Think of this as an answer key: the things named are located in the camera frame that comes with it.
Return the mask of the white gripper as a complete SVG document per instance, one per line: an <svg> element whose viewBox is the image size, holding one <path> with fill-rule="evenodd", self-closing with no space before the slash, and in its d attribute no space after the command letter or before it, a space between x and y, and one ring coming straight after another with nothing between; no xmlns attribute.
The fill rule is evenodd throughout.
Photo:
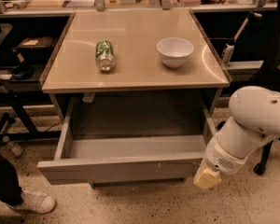
<svg viewBox="0 0 280 224"><path fill-rule="evenodd" d="M200 189L210 189L220 184L220 172L234 175L247 161L247 158L238 159L225 151L215 136L209 141L204 156L193 180L193 184Z"/></svg>

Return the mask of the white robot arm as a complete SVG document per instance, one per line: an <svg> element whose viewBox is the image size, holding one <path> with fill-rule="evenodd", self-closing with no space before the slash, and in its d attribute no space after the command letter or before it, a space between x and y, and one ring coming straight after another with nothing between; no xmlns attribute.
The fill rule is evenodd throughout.
<svg viewBox="0 0 280 224"><path fill-rule="evenodd" d="M229 100L231 116L208 142L193 184L210 189L236 174L255 150L280 138L280 92L246 86Z"/></svg>

